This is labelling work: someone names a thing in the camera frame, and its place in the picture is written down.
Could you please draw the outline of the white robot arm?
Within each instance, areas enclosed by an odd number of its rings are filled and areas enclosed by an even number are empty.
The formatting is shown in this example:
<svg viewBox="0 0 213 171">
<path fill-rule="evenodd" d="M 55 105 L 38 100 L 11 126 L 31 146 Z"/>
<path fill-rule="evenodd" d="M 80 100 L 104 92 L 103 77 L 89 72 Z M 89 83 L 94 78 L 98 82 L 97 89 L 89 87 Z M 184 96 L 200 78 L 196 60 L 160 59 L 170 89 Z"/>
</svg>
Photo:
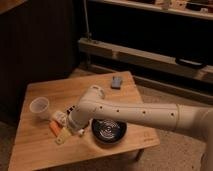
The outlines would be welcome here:
<svg viewBox="0 0 213 171">
<path fill-rule="evenodd" d="M 213 107 L 109 101 L 102 87 L 92 85 L 69 115 L 56 111 L 53 118 L 70 132 L 90 119 L 110 119 L 188 135 L 206 143 L 200 171 L 213 171 Z"/>
</svg>

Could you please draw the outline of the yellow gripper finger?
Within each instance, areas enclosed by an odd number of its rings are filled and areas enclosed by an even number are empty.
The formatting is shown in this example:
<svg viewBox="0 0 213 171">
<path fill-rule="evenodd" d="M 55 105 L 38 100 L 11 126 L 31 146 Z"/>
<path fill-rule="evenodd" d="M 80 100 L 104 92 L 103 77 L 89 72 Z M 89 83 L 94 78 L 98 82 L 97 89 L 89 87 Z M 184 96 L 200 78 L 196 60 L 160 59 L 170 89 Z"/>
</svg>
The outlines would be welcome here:
<svg viewBox="0 0 213 171">
<path fill-rule="evenodd" d="M 68 129 L 66 128 L 63 128 L 60 133 L 58 134 L 55 142 L 58 144 L 58 145 L 61 145 L 63 144 L 69 137 L 71 136 L 71 133 Z"/>
</svg>

